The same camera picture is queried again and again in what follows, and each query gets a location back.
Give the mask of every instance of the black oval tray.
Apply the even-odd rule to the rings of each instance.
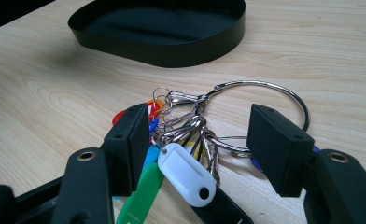
[[[245,32],[244,0],[96,0],[69,19],[87,48],[161,67],[207,63]]]

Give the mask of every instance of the key ring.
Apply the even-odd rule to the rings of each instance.
[[[170,91],[170,92],[168,92],[168,94],[165,97],[165,102],[171,108],[174,106],[194,105],[195,107],[192,111],[193,114],[202,115],[204,113],[206,106],[208,104],[208,101],[211,97],[213,97],[214,95],[219,94],[222,91],[229,89],[231,87],[244,86],[244,85],[260,86],[260,87],[265,87],[268,89],[280,91],[280,92],[286,94],[287,96],[289,96],[290,98],[292,98],[293,100],[295,100],[302,107],[303,113],[305,116],[303,131],[306,132],[308,130],[311,117],[310,117],[310,114],[309,114],[309,111],[308,111],[308,108],[307,108],[305,102],[293,91],[291,91],[285,87],[276,85],[274,83],[265,82],[265,81],[238,80],[238,81],[226,82],[226,83],[216,85],[214,87],[214,89],[212,91],[210,91],[209,93],[203,94],[203,95],[198,95],[198,96],[186,94],[186,93],[179,92],[179,91]],[[221,142],[220,140],[218,140],[218,138],[216,137],[216,135],[213,132],[206,133],[206,139],[208,139],[210,142],[212,142],[213,144],[215,144],[218,147],[230,150],[234,156],[251,157],[250,149],[244,148],[244,147],[236,147],[236,146]]]

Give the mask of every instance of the keychain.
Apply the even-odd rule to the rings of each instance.
[[[204,118],[204,112],[211,98],[228,88],[242,85],[265,87],[288,95],[302,107],[305,117],[303,130],[308,129],[310,116],[303,100],[293,91],[269,82],[245,80],[227,82],[215,86],[212,91],[203,95],[190,95],[160,87],[153,92],[153,99],[148,101],[150,142],[161,151],[157,161],[158,167],[205,223],[226,221],[253,223],[250,217],[217,186],[220,183],[217,170],[218,149],[230,150],[233,156],[250,158],[258,170],[262,172],[262,169],[249,148],[236,147],[224,142],[228,139],[245,137],[218,138],[207,128]],[[167,90],[167,93],[156,96],[155,92],[160,89]],[[176,115],[177,109],[186,107],[190,108],[188,112]],[[189,152],[184,148],[188,142],[194,142]],[[201,165],[201,162],[204,163],[203,158],[207,162],[205,167]]]

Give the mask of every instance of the screw hole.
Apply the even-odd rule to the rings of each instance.
[[[96,153],[92,151],[83,152],[80,155],[77,156],[77,159],[79,161],[90,161],[93,158],[95,158]]]
[[[200,198],[206,200],[207,198],[209,198],[209,189],[207,188],[201,188],[200,189]]]
[[[124,135],[122,135],[122,134],[120,134],[120,133],[118,133],[118,134],[116,134],[116,136],[114,136],[115,138],[117,138],[117,139],[119,139],[119,138],[123,138],[124,137]]]
[[[338,162],[349,162],[349,158],[348,158],[348,157],[346,157],[345,155],[341,154],[341,153],[332,152],[332,153],[329,153],[329,157],[330,157],[333,161],[338,161]]]

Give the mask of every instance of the table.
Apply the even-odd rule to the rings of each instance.
[[[63,175],[68,157],[99,147],[113,116],[151,99],[158,87],[191,94],[233,80],[264,80],[307,103],[308,133],[366,169],[366,0],[246,1],[239,46],[213,62],[160,68],[86,49],[67,26],[90,1],[55,1],[0,27],[0,184],[15,195]],[[286,96],[239,87],[205,114],[218,136],[246,135],[250,105],[277,109],[302,125]],[[305,223],[301,198],[280,198],[247,159],[220,152],[220,186],[255,223]],[[114,202],[118,213],[122,201]],[[164,180],[147,223],[201,223]]]

